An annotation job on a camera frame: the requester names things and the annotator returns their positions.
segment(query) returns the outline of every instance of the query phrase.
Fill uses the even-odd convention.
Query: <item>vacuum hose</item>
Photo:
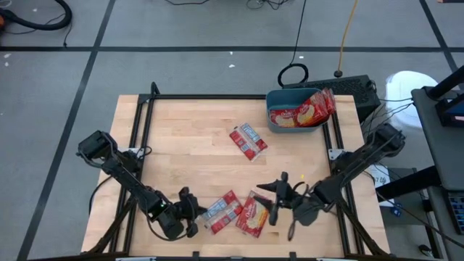
[[[0,15],[5,20],[15,22],[27,28],[32,28],[36,30],[59,30],[70,24],[71,19],[73,18],[73,12],[71,11],[71,8],[63,0],[55,0],[55,2],[58,3],[60,6],[62,6],[63,9],[65,10],[65,18],[63,18],[61,21],[54,23],[52,25],[40,25],[34,22],[26,21],[22,18],[19,18],[14,12],[10,10],[5,10],[2,8],[0,8]]]

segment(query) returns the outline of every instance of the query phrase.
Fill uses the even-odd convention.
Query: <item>wooden tabletop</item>
[[[120,96],[117,103],[110,133],[121,148],[128,146],[136,102],[137,96]],[[363,145],[363,137],[353,98],[337,96],[336,105],[345,149],[356,150]],[[240,123],[249,123],[269,146],[254,162],[228,136]],[[203,207],[209,207],[231,189],[242,203],[250,190],[274,199],[256,185],[274,181],[282,171],[289,173],[290,184],[314,184],[330,175],[322,129],[313,133],[272,133],[267,127],[264,100],[155,100],[148,145],[153,152],[145,159],[142,182],[173,202],[178,201],[179,190],[188,186]],[[99,181],[106,177],[101,172]],[[352,188],[360,222],[389,252],[372,180],[360,175],[353,180]],[[90,249],[114,220],[119,193],[119,183],[111,180],[96,194],[83,251]],[[320,212],[308,227],[297,223],[294,239],[288,242],[290,223],[291,211],[281,210],[277,225],[266,223],[258,239],[243,234],[233,222],[214,236],[199,225],[192,239],[165,242],[152,234],[137,209],[130,255],[180,257],[199,251],[205,257],[288,257],[289,252],[296,252],[298,257],[343,257],[335,215]],[[156,222],[153,226],[161,233]],[[123,224],[118,249],[122,249],[125,228]],[[356,252],[348,220],[347,230],[351,251]]]

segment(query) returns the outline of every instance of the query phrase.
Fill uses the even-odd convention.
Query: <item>keyboard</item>
[[[336,95],[352,95],[355,99],[360,122],[364,121],[370,113],[380,106],[375,84],[367,75],[288,84],[282,88],[316,88],[320,90],[332,88]]]
[[[464,234],[464,191],[448,191],[446,199],[456,232]]]

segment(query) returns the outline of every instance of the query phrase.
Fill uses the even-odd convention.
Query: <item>teal plastic bin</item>
[[[296,109],[299,105],[309,99],[313,94],[318,92],[316,88],[301,88],[301,89],[284,89],[270,91],[266,95],[266,109],[268,116],[268,127],[274,133],[301,133],[317,130],[323,122],[315,127],[306,128],[282,128],[274,124],[270,120],[271,109]]]

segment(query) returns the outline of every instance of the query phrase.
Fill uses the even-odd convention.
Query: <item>red snack package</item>
[[[229,191],[222,198],[217,200],[208,212],[202,215],[204,227],[208,228],[213,235],[227,226],[243,210],[243,206],[237,199],[233,191]]]
[[[336,111],[334,92],[332,91],[332,89],[324,88],[322,90],[322,93],[326,102],[327,112],[331,115]]]
[[[256,159],[260,155],[260,152],[268,147],[248,123],[235,127],[229,136],[242,150],[248,160],[251,161]]]
[[[269,111],[270,121],[282,128],[295,128],[295,109],[272,109]]]
[[[311,127],[327,120],[328,112],[322,92],[318,91],[295,110],[295,121],[300,127]]]
[[[254,191],[250,191],[244,208],[237,220],[236,226],[243,232],[248,233],[255,238],[259,238],[262,228],[268,219],[269,212],[263,205],[253,198],[254,196],[260,195]]]

